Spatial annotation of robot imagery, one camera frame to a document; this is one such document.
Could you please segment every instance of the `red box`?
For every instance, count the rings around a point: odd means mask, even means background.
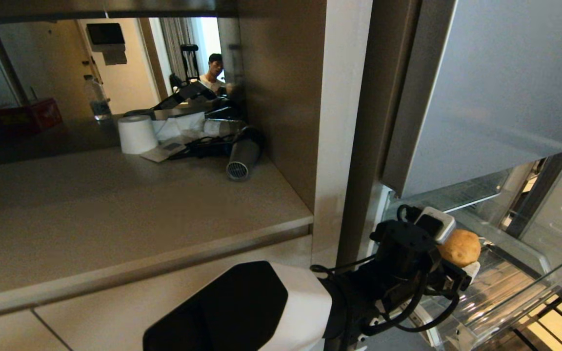
[[[62,123],[53,98],[36,100],[27,106],[0,109],[0,128],[7,137],[31,136]]]

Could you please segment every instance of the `curtain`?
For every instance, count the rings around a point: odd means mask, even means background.
[[[190,18],[160,18],[162,33],[172,73],[185,80],[187,74],[181,59],[181,44],[194,44]]]

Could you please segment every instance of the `white shirt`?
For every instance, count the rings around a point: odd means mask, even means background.
[[[203,74],[202,76],[199,77],[199,79],[201,80],[201,83],[203,83],[204,86],[208,87],[211,91],[213,91],[214,93],[218,93],[218,89],[220,89],[221,87],[225,86],[225,84],[223,82],[221,82],[220,79],[216,79],[216,82],[210,82],[209,80],[207,80],[207,78],[205,77],[205,74]]]

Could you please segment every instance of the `refrigerator door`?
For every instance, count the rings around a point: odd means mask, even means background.
[[[423,2],[382,181],[406,198],[562,152],[562,2]]]

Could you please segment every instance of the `potato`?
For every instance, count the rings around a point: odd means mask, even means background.
[[[478,236],[471,231],[455,229],[446,242],[437,245],[444,260],[463,268],[477,262],[480,257],[480,242]]]

